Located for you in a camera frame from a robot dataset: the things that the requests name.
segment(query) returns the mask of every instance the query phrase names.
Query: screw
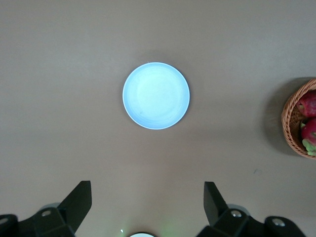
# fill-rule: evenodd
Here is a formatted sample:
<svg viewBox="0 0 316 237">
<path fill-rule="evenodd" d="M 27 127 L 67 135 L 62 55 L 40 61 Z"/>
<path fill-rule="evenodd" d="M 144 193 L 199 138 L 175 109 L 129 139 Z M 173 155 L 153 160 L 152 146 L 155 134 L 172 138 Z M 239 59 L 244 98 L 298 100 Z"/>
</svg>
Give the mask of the screw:
<svg viewBox="0 0 316 237">
<path fill-rule="evenodd" d="M 278 219 L 278 218 L 274 218 L 274 219 L 272 220 L 272 222 L 273 222 L 276 226 L 280 226 L 280 227 L 284 227 L 284 226 L 285 226 L 285 223 L 284 223 L 282 220 Z"/>
<path fill-rule="evenodd" d="M 51 211 L 47 210 L 47 211 L 42 212 L 41 216 L 44 217 L 44 216 L 48 216 L 50 214 L 51 214 Z"/>
<path fill-rule="evenodd" d="M 237 211 L 237 210 L 231 211 L 231 214 L 234 217 L 238 217 L 238 218 L 242 216 L 242 214 L 239 211 Z"/>
<path fill-rule="evenodd" d="M 0 219 L 0 225 L 4 224 L 5 222 L 7 222 L 9 219 L 4 217 L 2 219 Z"/>
</svg>

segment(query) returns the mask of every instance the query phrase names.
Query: basket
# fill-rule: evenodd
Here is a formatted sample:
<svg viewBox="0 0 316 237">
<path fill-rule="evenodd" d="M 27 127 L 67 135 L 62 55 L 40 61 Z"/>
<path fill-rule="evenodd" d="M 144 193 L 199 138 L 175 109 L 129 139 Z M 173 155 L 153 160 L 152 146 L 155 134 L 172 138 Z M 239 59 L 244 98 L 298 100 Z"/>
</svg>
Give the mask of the basket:
<svg viewBox="0 0 316 237">
<path fill-rule="evenodd" d="M 316 159 L 316 156 L 307 154 L 300 136 L 300 122 L 306 117 L 296 107 L 299 99 L 309 90 L 316 90 L 316 79 L 310 80 L 296 91 L 286 102 L 282 112 L 282 126 L 288 145 L 299 155 Z"/>
</svg>

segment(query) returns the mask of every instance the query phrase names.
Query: dragon fruit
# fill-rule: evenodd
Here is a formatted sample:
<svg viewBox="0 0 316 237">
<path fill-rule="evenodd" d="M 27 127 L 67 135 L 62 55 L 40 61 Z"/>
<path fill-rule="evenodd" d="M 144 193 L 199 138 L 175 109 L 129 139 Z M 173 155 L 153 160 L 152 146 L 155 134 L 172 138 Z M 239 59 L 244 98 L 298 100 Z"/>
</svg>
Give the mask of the dragon fruit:
<svg viewBox="0 0 316 237">
<path fill-rule="evenodd" d="M 316 156 L 316 118 L 301 123 L 301 136 L 303 145 L 310 156 Z"/>
<path fill-rule="evenodd" d="M 316 117 L 316 90 L 310 90 L 297 102 L 296 107 L 306 117 Z"/>
</svg>

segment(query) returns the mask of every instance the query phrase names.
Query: basket of fruit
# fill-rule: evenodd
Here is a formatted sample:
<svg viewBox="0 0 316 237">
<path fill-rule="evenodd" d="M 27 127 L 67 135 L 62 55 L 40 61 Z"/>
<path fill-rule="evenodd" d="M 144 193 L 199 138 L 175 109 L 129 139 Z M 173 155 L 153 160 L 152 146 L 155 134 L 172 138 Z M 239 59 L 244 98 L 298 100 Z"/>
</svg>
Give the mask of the basket of fruit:
<svg viewBox="0 0 316 237">
<path fill-rule="evenodd" d="M 316 79 L 287 100 L 282 126 L 287 143 L 296 153 L 316 159 Z"/>
</svg>

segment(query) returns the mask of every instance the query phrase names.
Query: light blue plate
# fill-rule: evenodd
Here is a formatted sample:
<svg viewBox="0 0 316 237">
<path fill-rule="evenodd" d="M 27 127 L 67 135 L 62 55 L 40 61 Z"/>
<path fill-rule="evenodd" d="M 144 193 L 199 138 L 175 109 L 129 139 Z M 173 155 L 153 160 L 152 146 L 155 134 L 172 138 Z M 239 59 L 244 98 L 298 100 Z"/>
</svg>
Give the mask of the light blue plate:
<svg viewBox="0 0 316 237">
<path fill-rule="evenodd" d="M 190 91 L 183 75 L 165 63 L 147 63 L 136 68 L 123 88 L 128 115 L 148 129 L 176 124 L 186 113 Z"/>
</svg>

